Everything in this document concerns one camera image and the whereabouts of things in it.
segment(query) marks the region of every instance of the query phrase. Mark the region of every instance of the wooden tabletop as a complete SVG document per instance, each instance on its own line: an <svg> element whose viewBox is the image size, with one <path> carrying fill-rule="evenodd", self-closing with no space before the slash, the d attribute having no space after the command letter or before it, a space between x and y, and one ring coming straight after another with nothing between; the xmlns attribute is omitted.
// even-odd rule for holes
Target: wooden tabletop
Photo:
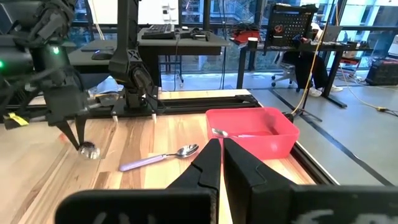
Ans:
<svg viewBox="0 0 398 224"><path fill-rule="evenodd" d="M246 90L185 91L161 93L160 98L194 98L248 93ZM76 153L60 131L46 123L6 131L0 127L0 220L1 223L53 223L57 205L68 195L86 189L162 189L194 160L169 159L158 164L119 172L118 167L145 157L175 152L187 144L208 142L204 114L152 118L91 119L86 140L101 149L101 160ZM298 184L312 179L289 156L264 161ZM232 223L223 181L220 223Z"/></svg>

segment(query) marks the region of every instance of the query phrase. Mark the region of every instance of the red container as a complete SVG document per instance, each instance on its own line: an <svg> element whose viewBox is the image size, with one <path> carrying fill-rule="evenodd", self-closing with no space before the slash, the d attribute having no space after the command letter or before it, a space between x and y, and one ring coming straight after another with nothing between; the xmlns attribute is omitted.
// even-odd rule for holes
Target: red container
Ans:
<svg viewBox="0 0 398 224"><path fill-rule="evenodd" d="M287 157L300 135L276 108L208 110L206 118L209 139L218 137L212 128L226 131L229 138L260 160Z"/></svg>

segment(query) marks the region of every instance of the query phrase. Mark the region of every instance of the black desk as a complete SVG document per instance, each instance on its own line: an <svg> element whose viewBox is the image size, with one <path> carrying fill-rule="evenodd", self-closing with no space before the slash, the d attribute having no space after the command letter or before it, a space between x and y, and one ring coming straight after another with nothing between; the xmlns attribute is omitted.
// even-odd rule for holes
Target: black desk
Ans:
<svg viewBox="0 0 398 224"><path fill-rule="evenodd" d="M147 65L150 75L156 86L162 86L159 72L159 56L175 55L176 40L143 40L142 34L147 30L143 28L138 33L138 51L142 61ZM210 41L205 39L180 39L178 42L177 55L219 55L221 47L227 47L229 42L221 37L211 33ZM109 60L92 60L91 52L82 52L83 49L103 49L104 47L113 47L116 49L116 40L94 40L88 45L70 53L69 60L80 73L109 73Z"/></svg>
<svg viewBox="0 0 398 224"><path fill-rule="evenodd" d="M316 49L316 45L314 46L313 49L306 49L307 51L312 51L314 52ZM349 51L368 51L372 49L354 49L354 50L349 50ZM246 61L246 52L251 51L251 52L263 52L264 51L264 45L259 44L257 46L257 49L249 49L247 46L244 46L241 48L240 54L239 54L239 68L238 68L238 80L236 82L236 88L237 89L242 89L243 88L243 76L244 76L244 64ZM268 47L267 48L268 52L272 51L298 51L298 49L294 47ZM326 87L323 89L322 96L331 101L332 103L336 104L337 106L341 108L346 108L347 104L341 102L337 97L330 95L330 90L333 85L333 82L335 81L335 77L339 68L340 60L343 56L344 49L343 48L333 48L330 45L321 45L319 46L318 51L324 51L324 52L336 52L335 59L333 60L333 63L330 68L329 76L328 76L328 83L326 84Z"/></svg>

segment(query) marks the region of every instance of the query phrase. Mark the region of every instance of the purple spoon handle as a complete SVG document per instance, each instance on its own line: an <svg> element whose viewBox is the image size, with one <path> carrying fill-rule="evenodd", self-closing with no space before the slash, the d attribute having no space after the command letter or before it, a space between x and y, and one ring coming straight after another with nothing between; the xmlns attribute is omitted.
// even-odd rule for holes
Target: purple spoon handle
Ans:
<svg viewBox="0 0 398 224"><path fill-rule="evenodd" d="M149 164L153 164L155 162L159 162L164 160L167 157L166 154L162 154L162 155L158 155L158 156L152 156L146 159L140 159L138 161L134 161L134 162L130 162L128 164L123 164L119 167L120 171L128 171L128 170L132 170L138 167L142 167L142 166L146 166Z"/></svg>

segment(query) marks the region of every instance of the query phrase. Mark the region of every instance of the metal spoon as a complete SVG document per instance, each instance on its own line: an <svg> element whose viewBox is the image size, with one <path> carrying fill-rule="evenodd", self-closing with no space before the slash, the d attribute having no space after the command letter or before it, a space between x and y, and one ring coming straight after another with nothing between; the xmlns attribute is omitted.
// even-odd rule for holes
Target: metal spoon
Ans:
<svg viewBox="0 0 398 224"><path fill-rule="evenodd" d="M217 129L217 128L212 128L211 132L215 135L217 135L219 138L248 138L248 137L256 137L256 136L264 136L265 134L262 135L252 135L252 134L240 134L237 136L230 136L226 131Z"/></svg>
<svg viewBox="0 0 398 224"><path fill-rule="evenodd" d="M146 159L140 159L138 161L135 162L130 162L128 164L123 164L119 167L120 171L128 171L131 169L135 169L138 167L142 167L142 166L146 166L155 162L159 162L162 161L164 159L166 159L169 156L175 156L179 159L183 159L186 158L188 156L192 156L197 150L199 149L199 146L197 144L191 144L191 145L187 145L182 147L181 149L179 149L177 151L177 153L173 153L173 154L161 154L158 156L152 156Z"/></svg>

